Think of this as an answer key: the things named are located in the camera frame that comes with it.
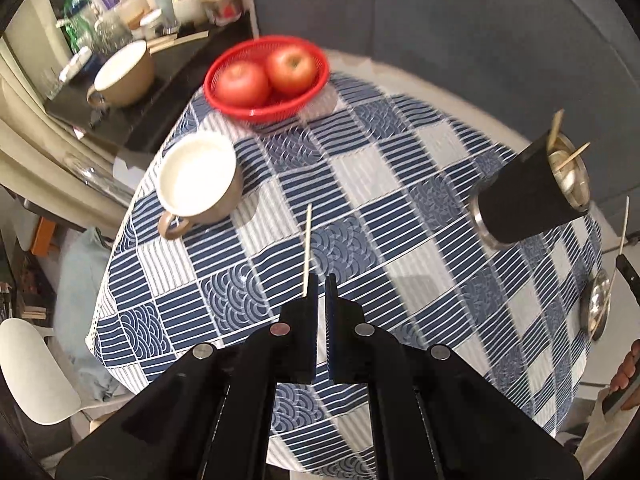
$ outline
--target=white mug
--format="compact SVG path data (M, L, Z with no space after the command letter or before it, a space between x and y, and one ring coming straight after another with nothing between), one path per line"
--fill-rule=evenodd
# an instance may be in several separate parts
M242 170L233 144L210 130L188 135L164 156L156 191L164 207L158 232L167 240L181 237L196 223L219 222L242 196ZM180 223L171 227L176 217Z

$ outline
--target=black tumbler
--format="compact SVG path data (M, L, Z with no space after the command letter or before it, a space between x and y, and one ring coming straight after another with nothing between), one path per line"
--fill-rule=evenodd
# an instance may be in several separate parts
M580 156L557 168L575 151L564 135L547 151L549 132L476 185L469 209L478 234L502 249L566 224L589 210L589 177Z

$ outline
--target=blue and white tablecloth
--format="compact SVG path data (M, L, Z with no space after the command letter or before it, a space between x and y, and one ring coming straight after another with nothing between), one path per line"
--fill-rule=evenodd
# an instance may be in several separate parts
M156 229L158 165L202 128L234 142L244 196L229 218L167 241ZM87 342L139 392L193 345L236 344L277 320L302 293L312 203L321 284L334 272L340 294L403 342L455 348L554 434L586 364L577 300L601 266L600 229L587 216L505 251L485 247L465 204L512 156L427 103L341 73L297 117L253 127L212 110L199 91L127 213ZM328 380L323 301L316 380L278 386L268 461L370 478L366 390Z

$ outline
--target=human hand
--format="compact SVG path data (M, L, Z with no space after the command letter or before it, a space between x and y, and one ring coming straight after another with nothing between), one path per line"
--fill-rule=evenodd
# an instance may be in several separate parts
M636 373L636 359L640 354L640 339L636 339L631 345L631 351L625 356L625 360L618 367L618 372L613 376L610 385L610 393L616 392L629 386L629 379ZM622 405L621 410L630 410L636 406L640 406L640 388L629 397Z

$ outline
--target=mug handle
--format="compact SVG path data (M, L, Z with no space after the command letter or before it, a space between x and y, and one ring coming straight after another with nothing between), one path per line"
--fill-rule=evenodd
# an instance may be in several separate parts
M103 98L98 97L99 92L95 89L95 85L91 85L86 92L86 101L94 108L100 110L106 110L109 108L109 103Z
M171 222L175 219L175 215L172 215L168 211L164 211L158 221L158 232L162 238L166 240L175 240L185 234L191 227L190 220L181 220L176 227L170 227Z

